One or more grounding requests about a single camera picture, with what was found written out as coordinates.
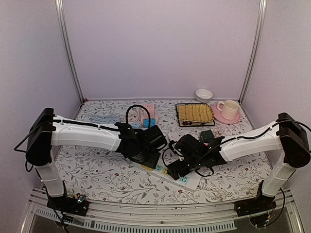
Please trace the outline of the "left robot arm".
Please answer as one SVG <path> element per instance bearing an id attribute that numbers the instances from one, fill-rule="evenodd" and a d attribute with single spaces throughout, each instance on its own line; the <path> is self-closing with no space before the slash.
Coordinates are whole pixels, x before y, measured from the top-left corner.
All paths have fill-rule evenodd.
<path id="1" fill-rule="evenodd" d="M 54 204 L 67 211 L 72 207 L 72 200 L 65 194 L 51 152 L 53 146 L 63 145 L 115 151 L 132 162 L 155 168 L 167 140 L 157 125 L 148 125 L 143 130 L 134 129 L 128 120 L 96 124 L 58 116 L 53 108 L 45 108 L 14 151 L 25 154 L 26 162 L 37 170 Z"/>

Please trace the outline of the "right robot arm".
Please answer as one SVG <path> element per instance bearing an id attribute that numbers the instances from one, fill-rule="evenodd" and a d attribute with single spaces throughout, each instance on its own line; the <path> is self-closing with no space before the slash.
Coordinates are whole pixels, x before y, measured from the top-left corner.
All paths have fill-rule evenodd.
<path id="1" fill-rule="evenodd" d="M 266 126 L 239 135 L 217 137 L 208 144 L 186 134 L 169 147 L 182 160 L 166 165 L 167 173 L 177 180 L 203 167 L 212 169 L 251 154 L 279 150 L 281 156 L 276 167 L 251 202 L 253 210 L 261 212 L 294 172 L 311 161 L 307 135 L 310 130 L 306 124 L 281 113 Z"/>

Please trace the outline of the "white multicolour power strip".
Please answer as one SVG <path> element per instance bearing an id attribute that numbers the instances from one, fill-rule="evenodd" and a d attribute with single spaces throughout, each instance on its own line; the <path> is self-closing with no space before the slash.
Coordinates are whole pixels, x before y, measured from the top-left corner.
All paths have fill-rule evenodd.
<path id="1" fill-rule="evenodd" d="M 188 191 L 194 192 L 196 191 L 201 176 L 196 173 L 190 173 L 184 177 L 180 177 L 177 180 L 174 180 L 168 173 L 167 168 L 162 164 L 157 164 L 155 168 L 149 168 L 144 165 L 139 165 L 139 168 L 146 171 L 148 174 L 158 177 L 160 179 L 164 179 L 165 181 L 174 184 L 180 188 L 184 188 Z"/>

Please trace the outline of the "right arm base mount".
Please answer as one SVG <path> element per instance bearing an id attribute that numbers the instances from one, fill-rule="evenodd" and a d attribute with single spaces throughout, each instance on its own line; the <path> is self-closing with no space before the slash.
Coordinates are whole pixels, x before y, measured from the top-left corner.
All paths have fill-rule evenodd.
<path id="1" fill-rule="evenodd" d="M 250 217 L 251 224 L 257 228 L 264 228 L 268 225 L 275 208 L 275 198 L 262 195 L 251 199 L 236 201 L 234 203 L 234 210 L 238 216 L 250 216 L 264 212 L 262 215 Z"/>

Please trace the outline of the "white cube plug adapter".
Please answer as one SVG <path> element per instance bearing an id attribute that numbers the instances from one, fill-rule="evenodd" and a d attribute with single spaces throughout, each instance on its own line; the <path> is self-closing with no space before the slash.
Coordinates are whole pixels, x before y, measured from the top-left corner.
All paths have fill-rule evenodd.
<path id="1" fill-rule="evenodd" d="M 179 135 L 177 133 L 174 133 L 174 132 L 170 132 L 168 133 L 168 139 L 170 141 L 175 141 L 177 142 L 179 140 Z"/>

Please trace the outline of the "dark green cube adapter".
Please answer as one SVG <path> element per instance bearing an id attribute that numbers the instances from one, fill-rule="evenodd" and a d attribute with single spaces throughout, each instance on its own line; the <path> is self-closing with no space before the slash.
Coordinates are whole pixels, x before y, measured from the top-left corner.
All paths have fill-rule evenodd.
<path id="1" fill-rule="evenodd" d="M 199 135 L 199 140 L 203 143 L 209 143 L 214 138 L 215 136 L 211 130 L 201 131 Z"/>

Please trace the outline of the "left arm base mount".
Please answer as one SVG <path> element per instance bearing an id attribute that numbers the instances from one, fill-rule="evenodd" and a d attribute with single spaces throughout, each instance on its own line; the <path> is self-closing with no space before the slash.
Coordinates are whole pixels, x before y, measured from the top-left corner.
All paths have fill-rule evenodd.
<path id="1" fill-rule="evenodd" d="M 60 211 L 65 214 L 73 214 L 78 216 L 86 216 L 89 208 L 89 201 L 79 200 L 79 198 L 68 197 L 64 194 L 61 197 L 53 198 L 47 194 L 47 207 Z"/>

